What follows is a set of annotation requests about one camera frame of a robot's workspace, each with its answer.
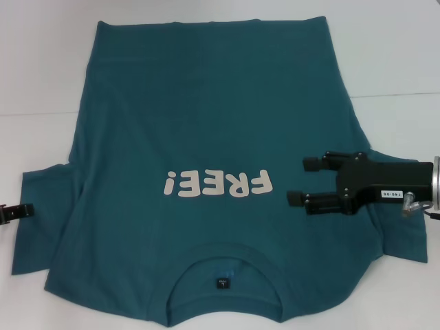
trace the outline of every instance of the teal t-shirt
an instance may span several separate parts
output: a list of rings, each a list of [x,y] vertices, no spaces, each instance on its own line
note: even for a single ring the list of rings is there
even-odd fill
[[[69,163],[23,175],[36,214],[12,272],[49,268],[49,292],[173,326],[282,322],[341,303],[383,254],[426,262],[424,219],[399,205],[289,207],[288,190],[336,190],[303,170],[325,151],[396,160],[370,150],[324,17],[99,22]]]

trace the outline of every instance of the white surface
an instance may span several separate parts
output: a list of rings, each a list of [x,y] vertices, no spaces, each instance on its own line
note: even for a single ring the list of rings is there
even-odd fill
[[[66,162],[99,20],[307,19],[325,15],[344,82],[374,149],[431,162],[438,152],[440,5],[435,0],[0,1],[0,201],[19,202],[21,173]],[[46,272],[12,277],[17,222],[0,228],[0,328],[163,329],[93,311],[45,291]],[[438,329],[440,221],[427,220],[429,264],[383,257],[350,298],[277,324],[212,313],[176,329]]]

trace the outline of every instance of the white letter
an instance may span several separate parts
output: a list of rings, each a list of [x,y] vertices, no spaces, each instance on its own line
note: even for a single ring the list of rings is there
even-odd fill
[[[269,174],[266,170],[260,171],[260,177],[250,180],[252,184],[262,184],[262,187],[252,188],[252,194],[264,194],[272,191],[272,183],[270,182]]]
[[[191,188],[191,190],[181,190],[178,195],[180,197],[196,197],[200,195],[199,172],[196,170],[187,170],[180,173],[181,177],[189,177],[188,181],[180,182],[182,188]]]
[[[248,177],[245,173],[240,173],[239,176],[240,180],[237,180],[234,175],[226,175],[226,179],[232,184],[229,193],[234,197],[246,197],[249,195]]]
[[[203,182],[213,184],[214,188],[203,188],[201,191],[204,195],[222,195],[225,193],[225,185],[223,183],[222,170],[205,170],[208,175],[214,175],[214,178],[206,177]]]
[[[170,171],[170,172],[168,172],[168,176],[169,176],[169,178],[165,182],[165,189],[164,189],[165,195],[171,195],[171,193],[173,192],[174,180],[171,178],[176,177],[176,173],[174,173],[173,171]]]

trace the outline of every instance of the white table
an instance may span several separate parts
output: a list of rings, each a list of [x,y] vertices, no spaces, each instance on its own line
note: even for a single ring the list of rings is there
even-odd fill
[[[325,15],[344,83],[374,149],[440,154],[440,5],[436,0],[40,0],[0,3],[0,202],[21,173],[67,161],[96,24],[292,20]],[[211,313],[176,329],[438,329],[440,221],[427,219],[429,264],[383,257],[341,305],[278,324]],[[0,328],[163,329],[43,291],[46,272],[10,275],[17,221],[0,228]]]

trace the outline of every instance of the black clamp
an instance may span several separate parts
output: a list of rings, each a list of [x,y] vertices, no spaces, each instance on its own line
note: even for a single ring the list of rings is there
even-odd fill
[[[432,163],[374,162],[366,153],[326,152],[304,158],[305,171],[337,171],[336,192],[307,194],[288,191],[290,206],[305,207],[307,214],[355,214],[367,203],[403,203],[406,193],[416,201],[432,201]]]
[[[34,215],[33,204],[20,204],[17,206],[0,205],[0,225],[5,225],[11,220],[32,217]]]

